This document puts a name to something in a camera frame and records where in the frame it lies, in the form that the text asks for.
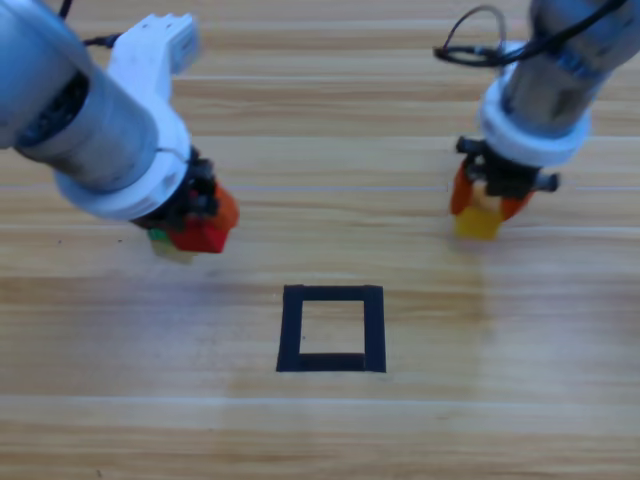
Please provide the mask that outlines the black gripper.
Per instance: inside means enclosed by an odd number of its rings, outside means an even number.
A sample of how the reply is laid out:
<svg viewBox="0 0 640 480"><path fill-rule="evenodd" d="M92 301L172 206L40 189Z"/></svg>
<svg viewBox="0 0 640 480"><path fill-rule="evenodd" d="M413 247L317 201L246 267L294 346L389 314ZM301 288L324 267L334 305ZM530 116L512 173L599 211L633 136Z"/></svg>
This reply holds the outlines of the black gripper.
<svg viewBox="0 0 640 480"><path fill-rule="evenodd" d="M478 207L475 182L485 183L489 196L502 197L500 218L505 223L519 214L534 197L533 192L553 193L560 186L558 173L542 173L541 167L516 163L498 154L486 140L460 136L456 151L465 158L452 183L449 211L458 216L469 207Z"/></svg>
<svg viewBox="0 0 640 480"><path fill-rule="evenodd" d="M213 217L215 230L229 232L236 227L239 207L221 183L216 184L213 162L192 147L184 178L159 207L132 221L143 230L183 231L187 220Z"/></svg>

